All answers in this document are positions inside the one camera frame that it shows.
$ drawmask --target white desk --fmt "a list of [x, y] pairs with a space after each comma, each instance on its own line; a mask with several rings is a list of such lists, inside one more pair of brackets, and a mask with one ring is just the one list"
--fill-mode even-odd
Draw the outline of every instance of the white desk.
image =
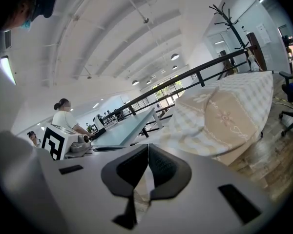
[[115, 126], [106, 130], [99, 138], [95, 139], [92, 146], [129, 146], [151, 118], [154, 118], [159, 128], [162, 124], [155, 113], [154, 108], [150, 108], [135, 116], [118, 122]]

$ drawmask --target face mask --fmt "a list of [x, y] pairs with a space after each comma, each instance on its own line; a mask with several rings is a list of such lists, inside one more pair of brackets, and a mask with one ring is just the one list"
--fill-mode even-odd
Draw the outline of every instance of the face mask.
[[27, 29], [28, 31], [30, 30], [30, 27], [31, 27], [31, 20], [30, 20], [30, 19], [26, 20], [26, 21], [20, 26], [20, 28], [22, 28], [22, 29]]

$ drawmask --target woman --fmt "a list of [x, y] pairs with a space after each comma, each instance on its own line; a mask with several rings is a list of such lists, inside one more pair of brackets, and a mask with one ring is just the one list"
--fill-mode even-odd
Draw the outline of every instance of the woman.
[[59, 110], [52, 120], [52, 124], [64, 127], [66, 129], [72, 129], [77, 133], [92, 136], [91, 133], [82, 128], [73, 115], [70, 113], [70, 102], [67, 99], [61, 99], [54, 105], [54, 110]]
[[40, 139], [37, 138], [36, 134], [34, 131], [30, 131], [29, 133], [27, 133], [28, 137], [30, 138], [30, 140], [33, 142], [35, 147], [40, 147]]

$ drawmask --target chair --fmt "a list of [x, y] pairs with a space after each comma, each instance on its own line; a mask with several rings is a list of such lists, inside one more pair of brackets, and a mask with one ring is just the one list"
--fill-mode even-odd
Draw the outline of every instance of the chair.
[[[293, 83], [289, 83], [289, 79], [293, 79], [293, 75], [290, 75], [286, 72], [279, 72], [279, 75], [285, 78], [286, 84], [282, 85], [282, 90], [288, 95], [288, 102], [293, 102]], [[282, 119], [283, 115], [288, 115], [293, 117], [293, 112], [282, 111], [279, 114], [279, 119]], [[287, 127], [284, 131], [281, 132], [281, 135], [284, 137], [288, 130], [293, 128], [293, 123]]]

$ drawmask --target black slot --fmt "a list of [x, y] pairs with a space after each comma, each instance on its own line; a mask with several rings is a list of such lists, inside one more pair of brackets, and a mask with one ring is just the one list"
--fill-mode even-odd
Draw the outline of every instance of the black slot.
[[81, 170], [83, 167], [81, 165], [69, 166], [65, 168], [60, 168], [59, 171], [62, 175], [73, 173], [75, 171]]
[[218, 189], [244, 224], [261, 214], [233, 185], [223, 185]]

